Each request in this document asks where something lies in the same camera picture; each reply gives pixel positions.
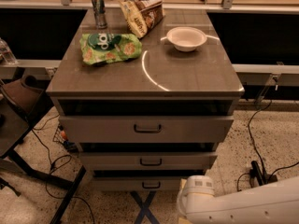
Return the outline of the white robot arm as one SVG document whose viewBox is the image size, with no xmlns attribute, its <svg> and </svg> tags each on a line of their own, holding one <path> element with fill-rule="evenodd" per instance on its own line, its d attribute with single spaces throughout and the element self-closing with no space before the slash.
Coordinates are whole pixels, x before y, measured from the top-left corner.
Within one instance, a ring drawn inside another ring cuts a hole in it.
<svg viewBox="0 0 299 224">
<path fill-rule="evenodd" d="M 192 224 L 299 224 L 299 177 L 216 197 L 209 176 L 193 175 L 177 210 Z"/>
</svg>

